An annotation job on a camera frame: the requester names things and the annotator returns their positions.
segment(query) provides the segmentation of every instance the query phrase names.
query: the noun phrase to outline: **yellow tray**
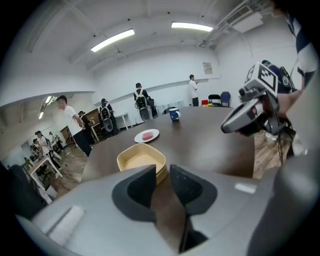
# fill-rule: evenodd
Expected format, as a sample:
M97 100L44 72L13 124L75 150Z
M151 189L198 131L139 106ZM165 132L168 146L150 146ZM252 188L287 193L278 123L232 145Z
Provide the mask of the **yellow tray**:
M157 185L168 173L166 157L160 151L145 143L138 143L127 148L118 155L116 161L121 172L136 167L155 165Z

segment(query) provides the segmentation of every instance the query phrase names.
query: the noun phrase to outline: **pink sponge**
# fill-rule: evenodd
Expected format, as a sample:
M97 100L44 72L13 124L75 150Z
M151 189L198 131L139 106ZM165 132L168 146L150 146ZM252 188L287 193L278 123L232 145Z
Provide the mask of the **pink sponge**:
M154 136L154 133L153 133L152 131L145 132L145 133L142 135L142 140L143 140L143 141L149 140L149 139L151 139L153 136Z

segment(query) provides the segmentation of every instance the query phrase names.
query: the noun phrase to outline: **brown round table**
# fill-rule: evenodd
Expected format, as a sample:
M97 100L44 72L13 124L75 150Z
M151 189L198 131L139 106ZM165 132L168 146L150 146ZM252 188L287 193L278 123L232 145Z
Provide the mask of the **brown round table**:
M159 136L148 144L165 155L168 170L171 164L176 164L193 170L252 178L254 137L224 134L220 128L231 108L184 107L179 111L179 121L172 122L169 114L161 115L94 146L81 182L119 172L118 155L134 145L135 136L147 129L159 130ZM169 175L156 187L151 209L155 211L160 233L178 251L185 210L171 188Z

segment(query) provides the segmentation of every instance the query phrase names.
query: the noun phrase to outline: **shoe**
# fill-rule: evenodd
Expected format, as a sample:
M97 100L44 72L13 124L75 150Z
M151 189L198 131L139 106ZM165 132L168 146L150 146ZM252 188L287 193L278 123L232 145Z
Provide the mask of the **shoe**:
M278 139L278 135L272 135L271 133L269 132L266 132L265 133L265 136L271 140L273 140L274 142Z

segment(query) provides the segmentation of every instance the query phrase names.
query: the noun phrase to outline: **poster on wall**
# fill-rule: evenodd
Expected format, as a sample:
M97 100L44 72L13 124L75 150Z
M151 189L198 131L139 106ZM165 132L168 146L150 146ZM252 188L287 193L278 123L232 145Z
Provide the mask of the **poster on wall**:
M204 62L203 68L204 68L204 74L212 75L212 67L210 62Z

